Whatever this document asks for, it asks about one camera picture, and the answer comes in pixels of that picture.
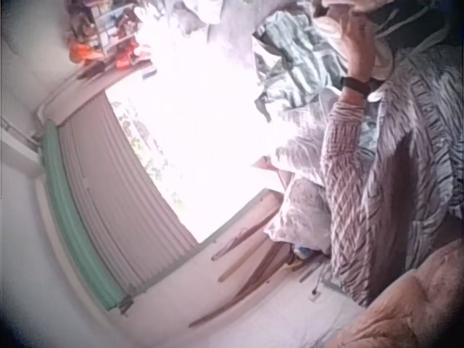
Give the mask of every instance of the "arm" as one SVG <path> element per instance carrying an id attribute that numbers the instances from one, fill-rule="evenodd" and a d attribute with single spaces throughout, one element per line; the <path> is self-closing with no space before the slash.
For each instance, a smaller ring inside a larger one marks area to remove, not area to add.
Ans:
<path id="1" fill-rule="evenodd" d="M 372 72 L 372 38 L 361 31 L 362 21 L 350 17 L 342 42 L 349 52 L 349 75 L 366 82 Z M 378 226 L 370 215 L 382 201 L 369 194 L 369 170 L 359 153 L 364 98 L 347 87 L 334 105 L 323 142 L 321 169 L 332 213 L 332 268 L 343 290 L 360 305 L 368 305 L 373 256 L 372 231 Z"/>

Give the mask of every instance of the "white pillow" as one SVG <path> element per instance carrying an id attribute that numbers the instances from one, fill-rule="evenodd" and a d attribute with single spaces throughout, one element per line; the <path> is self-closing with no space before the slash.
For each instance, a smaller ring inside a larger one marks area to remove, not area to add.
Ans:
<path id="1" fill-rule="evenodd" d="M 329 255 L 331 213 L 324 189 L 295 175 L 285 192 L 281 209 L 264 232 L 273 241 L 285 241 Z"/>

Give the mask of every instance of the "window blind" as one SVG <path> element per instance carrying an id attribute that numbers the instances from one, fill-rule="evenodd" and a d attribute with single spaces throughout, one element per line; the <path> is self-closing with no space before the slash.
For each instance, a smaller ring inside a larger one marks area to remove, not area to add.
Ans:
<path id="1" fill-rule="evenodd" d="M 198 245 L 138 160 L 104 92 L 59 127 L 59 138 L 89 238 L 127 294 Z"/>

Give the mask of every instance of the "cable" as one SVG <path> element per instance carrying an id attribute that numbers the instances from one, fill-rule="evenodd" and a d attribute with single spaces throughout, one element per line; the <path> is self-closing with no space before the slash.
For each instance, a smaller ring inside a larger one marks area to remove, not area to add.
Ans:
<path id="1" fill-rule="evenodd" d="M 324 274 L 324 270 L 326 269 L 326 266 L 327 266 L 328 262 L 325 261 L 322 268 L 320 269 L 320 273 L 319 273 L 319 276 L 318 276 L 318 281 L 316 282 L 316 286 L 314 287 L 314 289 L 311 291 L 311 294 L 313 296 L 315 296 L 318 292 L 318 287 L 319 287 L 319 283 L 320 283 L 320 280 L 322 279 L 322 276 Z"/>

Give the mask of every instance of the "patterned sleeve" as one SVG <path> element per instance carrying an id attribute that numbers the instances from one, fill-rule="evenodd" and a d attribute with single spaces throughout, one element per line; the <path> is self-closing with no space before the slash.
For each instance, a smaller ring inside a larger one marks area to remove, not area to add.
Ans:
<path id="1" fill-rule="evenodd" d="M 369 169 L 358 149 L 364 108 L 337 102 L 331 111 L 323 142 L 321 167 L 332 213 L 333 274 L 342 289 L 359 305 L 370 302 L 371 226 L 368 212 L 379 201 L 363 197 L 368 190 Z"/>

